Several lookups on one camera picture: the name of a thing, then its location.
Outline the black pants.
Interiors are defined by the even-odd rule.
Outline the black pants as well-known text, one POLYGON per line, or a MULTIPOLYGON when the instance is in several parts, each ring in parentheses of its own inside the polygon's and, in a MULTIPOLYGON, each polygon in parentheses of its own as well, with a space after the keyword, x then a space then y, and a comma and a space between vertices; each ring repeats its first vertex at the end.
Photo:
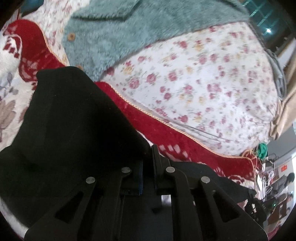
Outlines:
POLYGON ((26 227, 86 178, 105 181, 112 168, 141 162, 151 144, 172 161, 200 162, 220 177, 252 170, 245 158, 209 151, 76 67, 40 70, 37 81, 16 137, 1 151, 1 199, 26 227))

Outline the beige curtain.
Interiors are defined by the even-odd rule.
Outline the beige curtain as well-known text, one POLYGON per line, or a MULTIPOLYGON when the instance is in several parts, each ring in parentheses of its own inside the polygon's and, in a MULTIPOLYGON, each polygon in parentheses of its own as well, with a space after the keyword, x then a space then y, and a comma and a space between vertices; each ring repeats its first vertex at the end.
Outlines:
POLYGON ((278 57, 269 50, 268 58, 278 94, 277 111, 269 135, 277 140, 295 122, 295 39, 278 57))

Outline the white floral bed sheet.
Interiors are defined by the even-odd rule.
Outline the white floral bed sheet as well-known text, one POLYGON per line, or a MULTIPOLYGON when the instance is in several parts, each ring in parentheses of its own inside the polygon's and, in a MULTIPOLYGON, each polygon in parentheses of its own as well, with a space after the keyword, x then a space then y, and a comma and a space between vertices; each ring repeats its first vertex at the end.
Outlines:
MULTIPOLYGON (((45 1, 27 15, 69 65, 64 29, 90 2, 45 1)), ((269 142, 278 108, 268 51, 249 20, 159 40, 118 61, 96 82, 225 155, 269 142)))

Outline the teal fuzzy cardigan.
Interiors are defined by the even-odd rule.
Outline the teal fuzzy cardigan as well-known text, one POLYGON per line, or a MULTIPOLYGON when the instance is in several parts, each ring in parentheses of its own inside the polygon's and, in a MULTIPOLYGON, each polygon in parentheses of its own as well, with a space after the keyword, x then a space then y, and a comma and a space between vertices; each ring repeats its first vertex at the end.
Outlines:
POLYGON ((239 1, 91 1, 74 12, 62 44, 69 63, 94 81, 159 40, 249 20, 239 1))

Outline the red floral plush blanket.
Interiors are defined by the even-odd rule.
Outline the red floral plush blanket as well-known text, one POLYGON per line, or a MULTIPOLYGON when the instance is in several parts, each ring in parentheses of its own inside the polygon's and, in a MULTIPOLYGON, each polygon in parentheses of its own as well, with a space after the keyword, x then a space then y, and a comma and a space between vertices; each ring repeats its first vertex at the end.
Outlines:
POLYGON ((236 158, 64 67, 31 21, 1 31, 1 56, 36 84, 1 151, 1 240, 267 240, 236 158))

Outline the green window grille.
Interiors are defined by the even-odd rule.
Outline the green window grille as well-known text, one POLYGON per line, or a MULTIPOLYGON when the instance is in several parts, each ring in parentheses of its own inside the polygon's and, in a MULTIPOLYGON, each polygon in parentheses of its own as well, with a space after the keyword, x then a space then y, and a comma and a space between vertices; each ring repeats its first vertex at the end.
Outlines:
POLYGON ((240 2, 268 49, 279 54, 295 38, 295 16, 280 1, 240 2))

